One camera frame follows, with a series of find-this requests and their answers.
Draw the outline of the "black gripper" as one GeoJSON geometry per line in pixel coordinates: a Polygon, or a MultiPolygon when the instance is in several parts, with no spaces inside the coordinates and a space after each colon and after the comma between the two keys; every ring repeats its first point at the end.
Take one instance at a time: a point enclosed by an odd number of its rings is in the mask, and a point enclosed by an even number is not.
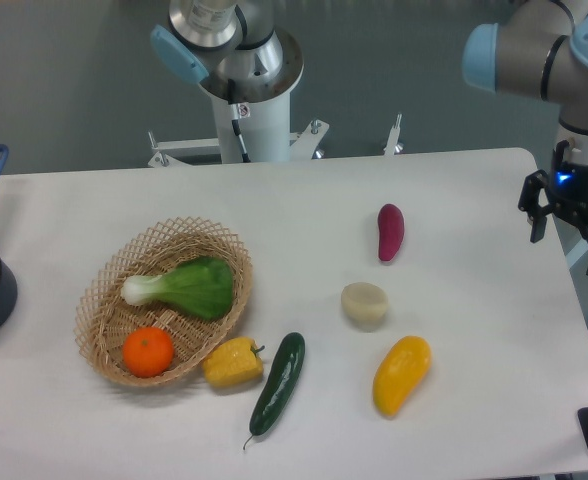
{"type": "Polygon", "coordinates": [[[545,235],[551,207],[540,204],[540,194],[548,186],[547,197],[554,207],[554,214],[566,223],[578,226],[581,237],[588,244],[588,165],[573,162],[574,157],[573,143],[562,140],[553,151],[550,185],[544,170],[537,170],[524,179],[518,209],[527,215],[531,243],[539,242],[545,235]]]}

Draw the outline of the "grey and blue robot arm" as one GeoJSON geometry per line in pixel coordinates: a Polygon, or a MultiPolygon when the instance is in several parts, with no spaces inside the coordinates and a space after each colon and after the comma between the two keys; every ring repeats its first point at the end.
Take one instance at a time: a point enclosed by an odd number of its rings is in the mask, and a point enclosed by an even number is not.
{"type": "MultiPolygon", "coordinates": [[[[276,26],[271,2],[174,1],[150,41],[169,71],[209,96],[224,162],[284,162],[308,153],[290,134],[290,94],[303,57],[276,26]]],[[[462,74],[479,89],[559,106],[550,168],[525,179],[518,207],[532,241],[555,216],[588,250],[588,1],[528,1],[506,25],[476,27],[462,74]]]]}

